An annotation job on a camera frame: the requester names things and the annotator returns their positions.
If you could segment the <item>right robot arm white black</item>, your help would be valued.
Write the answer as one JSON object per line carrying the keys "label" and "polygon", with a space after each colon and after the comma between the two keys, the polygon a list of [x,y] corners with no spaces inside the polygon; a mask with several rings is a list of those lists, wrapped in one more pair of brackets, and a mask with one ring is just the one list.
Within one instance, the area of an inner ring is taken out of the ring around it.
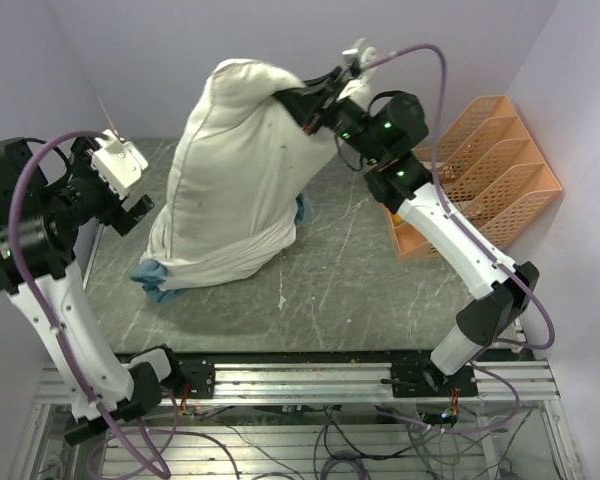
{"label": "right robot arm white black", "polygon": [[452,205],[413,148],[428,134],[418,98],[382,92],[375,114],[345,95],[340,68],[274,98],[308,135],[329,129],[369,165],[364,179],[374,199],[414,227],[450,263],[472,295],[456,324],[432,351],[420,373],[430,394],[445,394],[456,372],[491,346],[532,300],[539,279],[530,262],[519,264],[492,245]]}

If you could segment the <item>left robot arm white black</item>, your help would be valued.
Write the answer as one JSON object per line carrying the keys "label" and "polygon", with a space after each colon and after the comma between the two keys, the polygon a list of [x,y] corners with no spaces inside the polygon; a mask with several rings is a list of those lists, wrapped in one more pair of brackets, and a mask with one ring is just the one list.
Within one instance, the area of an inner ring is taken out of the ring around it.
{"label": "left robot arm white black", "polygon": [[165,345],[121,363],[96,323],[74,254],[79,228],[97,220],[124,236],[154,204],[142,196],[123,206],[148,167],[131,141],[110,130],[73,140],[54,183],[33,163],[28,139],[0,141],[0,292],[28,319],[70,389],[64,439],[75,446],[154,410],[182,389],[184,373]]}

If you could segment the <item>white pillow insert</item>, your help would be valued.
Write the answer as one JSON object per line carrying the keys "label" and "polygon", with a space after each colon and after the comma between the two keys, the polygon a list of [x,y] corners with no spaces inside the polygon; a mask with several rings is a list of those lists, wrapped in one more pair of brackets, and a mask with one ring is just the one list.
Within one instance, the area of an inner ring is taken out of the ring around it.
{"label": "white pillow insert", "polygon": [[301,86],[266,62],[229,59],[207,78],[176,147],[166,203],[147,253],[192,261],[282,220],[334,157],[327,132],[306,135],[273,98]]}

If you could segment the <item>blue houndstooth bear pillowcase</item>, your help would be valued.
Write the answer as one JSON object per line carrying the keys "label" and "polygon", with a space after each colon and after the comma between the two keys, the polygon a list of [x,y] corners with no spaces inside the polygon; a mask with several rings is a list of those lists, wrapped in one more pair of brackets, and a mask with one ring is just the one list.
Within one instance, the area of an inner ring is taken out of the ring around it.
{"label": "blue houndstooth bear pillowcase", "polygon": [[163,302],[191,289],[207,288],[245,280],[296,240],[296,227],[307,217],[306,198],[296,197],[281,221],[254,237],[198,256],[192,261],[145,254],[131,272],[131,280],[156,302]]}

